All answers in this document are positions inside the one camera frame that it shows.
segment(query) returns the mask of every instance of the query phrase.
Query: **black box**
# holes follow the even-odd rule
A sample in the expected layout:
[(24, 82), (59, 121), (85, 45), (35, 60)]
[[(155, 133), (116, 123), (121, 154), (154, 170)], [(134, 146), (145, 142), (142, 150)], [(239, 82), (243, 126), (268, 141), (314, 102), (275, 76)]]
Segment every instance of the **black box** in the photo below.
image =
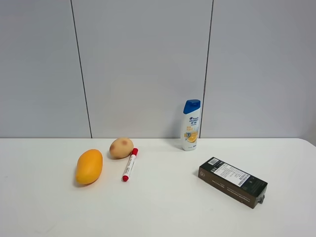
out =
[(215, 157), (199, 167), (198, 177), (251, 208), (263, 202), (268, 185)]

